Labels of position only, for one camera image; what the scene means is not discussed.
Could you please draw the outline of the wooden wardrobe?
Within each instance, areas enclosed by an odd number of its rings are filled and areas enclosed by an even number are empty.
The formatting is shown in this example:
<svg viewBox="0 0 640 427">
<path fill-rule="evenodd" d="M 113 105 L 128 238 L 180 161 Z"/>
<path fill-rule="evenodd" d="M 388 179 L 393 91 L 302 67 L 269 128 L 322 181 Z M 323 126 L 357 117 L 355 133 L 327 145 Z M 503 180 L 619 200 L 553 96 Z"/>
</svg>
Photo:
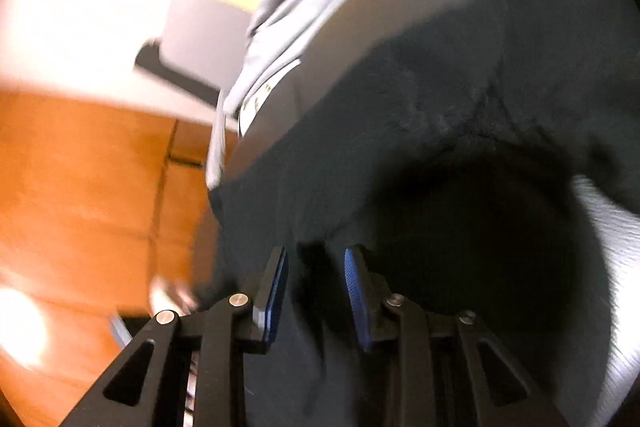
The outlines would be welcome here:
<svg viewBox="0 0 640 427">
<path fill-rule="evenodd" d="M 6 92 L 1 97 L 1 395 L 56 426 L 118 352 L 118 311 L 156 282 L 204 285 L 217 225 L 210 129 L 175 117 Z"/>
</svg>

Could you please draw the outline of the black knit sweater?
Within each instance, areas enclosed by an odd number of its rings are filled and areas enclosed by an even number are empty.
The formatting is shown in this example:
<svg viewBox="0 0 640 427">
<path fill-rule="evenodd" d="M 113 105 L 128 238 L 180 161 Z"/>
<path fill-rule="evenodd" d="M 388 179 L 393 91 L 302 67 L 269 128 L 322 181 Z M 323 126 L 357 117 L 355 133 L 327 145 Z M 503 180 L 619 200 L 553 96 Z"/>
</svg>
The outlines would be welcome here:
<svg viewBox="0 0 640 427">
<path fill-rule="evenodd" d="M 573 426 L 597 422 L 616 304 L 593 194 L 639 209 L 632 0 L 466 0 L 374 48 L 210 200 L 217 294 L 290 256 L 278 340 L 246 367 L 253 426 L 374 426 L 344 252 L 395 293 L 471 310 Z"/>
</svg>

